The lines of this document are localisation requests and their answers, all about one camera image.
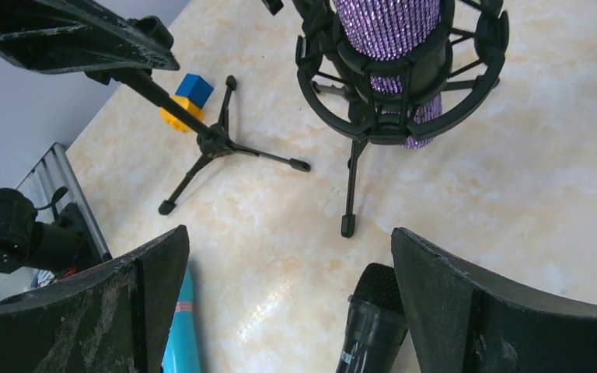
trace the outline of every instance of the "rubber foot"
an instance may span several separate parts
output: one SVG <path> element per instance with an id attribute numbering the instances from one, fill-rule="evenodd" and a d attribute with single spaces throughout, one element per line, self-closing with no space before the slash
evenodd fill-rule
<path id="1" fill-rule="evenodd" d="M 173 210 L 175 209 L 176 204 L 174 204 L 173 202 L 170 202 L 169 200 L 164 200 L 161 203 L 161 206 L 159 206 L 159 213 L 161 215 L 168 215 L 171 212 L 173 212 Z"/>
<path id="2" fill-rule="evenodd" d="M 303 162 L 303 161 L 299 161 L 298 159 L 290 159 L 289 160 L 289 165 L 293 168 L 293 169 L 297 169 L 298 171 L 303 171 L 304 173 L 309 173 L 310 172 L 310 164 Z"/>
<path id="3" fill-rule="evenodd" d="M 340 234 L 346 239 L 353 237 L 356 230 L 356 215 L 344 215 L 342 217 L 342 227 L 340 228 Z"/>
<path id="4" fill-rule="evenodd" d="M 228 76 L 228 78 L 225 80 L 225 85 L 227 85 L 228 87 L 230 87 L 233 91 L 236 91 L 236 79 L 234 76 L 230 75 Z"/>

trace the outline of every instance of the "table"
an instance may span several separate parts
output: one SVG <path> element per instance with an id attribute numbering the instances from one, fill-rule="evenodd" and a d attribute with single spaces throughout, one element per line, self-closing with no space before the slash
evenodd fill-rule
<path id="1" fill-rule="evenodd" d="M 389 234 L 398 226 L 515 281 L 597 303 L 597 5 L 507 1 L 502 83 L 426 148 L 365 151 L 353 239 L 340 237 L 350 142 L 300 95 L 301 20 L 286 5 L 271 17 L 262 2 L 193 0 L 170 27 L 182 72 L 154 76 L 170 91 L 188 72 L 214 84 L 209 124 L 233 74 L 234 138 L 305 159 L 311 173 L 226 157 L 159 216 L 198 157 L 195 136 L 171 130 L 127 87 L 68 151 L 114 256 L 188 227 L 210 371 L 334 370 L 347 296 L 368 263 L 392 264 Z M 473 25 L 474 14 L 457 18 Z M 456 53 L 472 57 L 466 46 Z M 447 93 L 445 105 L 458 98 Z M 396 369 L 419 371 L 410 339 Z"/>

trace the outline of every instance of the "black microphone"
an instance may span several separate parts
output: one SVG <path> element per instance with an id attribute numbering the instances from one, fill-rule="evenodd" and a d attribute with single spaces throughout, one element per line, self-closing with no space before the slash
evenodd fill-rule
<path id="1" fill-rule="evenodd" d="M 369 264 L 349 302 L 344 347 L 336 372 L 390 371 L 408 333 L 394 268 Z"/>

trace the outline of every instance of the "black tripod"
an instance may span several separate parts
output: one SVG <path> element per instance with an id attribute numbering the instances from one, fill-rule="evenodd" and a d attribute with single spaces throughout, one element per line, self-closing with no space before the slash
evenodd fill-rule
<path id="1" fill-rule="evenodd" d="M 170 98 L 168 92 L 157 85 L 149 74 L 144 70 L 133 68 L 123 68 L 110 71 L 110 76 L 129 85 L 134 91 L 141 96 L 148 99 L 156 106 L 166 109 L 175 118 L 182 121 L 197 134 L 197 144 L 202 153 L 201 157 L 195 162 L 194 166 L 187 172 L 182 179 L 180 185 L 177 186 L 170 198 L 164 200 L 159 206 L 159 213 L 161 215 L 168 215 L 175 208 L 177 198 L 184 192 L 190 181 L 196 174 L 206 165 L 211 163 L 214 159 L 225 157 L 235 153 L 242 153 L 256 157 L 263 157 L 271 159 L 276 162 L 290 165 L 293 169 L 307 173 L 310 171 L 310 165 L 298 159 L 286 159 L 277 155 L 261 152 L 256 149 L 248 148 L 243 145 L 236 144 L 229 137 L 229 104 L 232 91 L 236 90 L 237 82 L 234 76 L 229 76 L 225 81 L 227 90 L 223 97 L 223 104 L 221 106 L 221 114 L 218 117 L 218 122 L 207 127 L 205 124 L 196 119 L 193 115 L 182 108 L 178 103 Z"/>

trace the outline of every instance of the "purple glitter surface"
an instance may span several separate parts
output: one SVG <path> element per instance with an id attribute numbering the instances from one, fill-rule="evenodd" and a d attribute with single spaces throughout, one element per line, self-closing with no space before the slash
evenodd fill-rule
<path id="1" fill-rule="evenodd" d="M 401 58 L 422 44 L 438 25 L 440 0 L 333 0 L 351 45 L 377 61 Z M 400 77 L 372 76 L 372 88 L 386 94 L 402 92 Z M 438 95 L 417 110 L 415 121 L 424 123 L 442 115 Z M 409 137 L 404 148 L 421 148 L 433 139 Z"/>

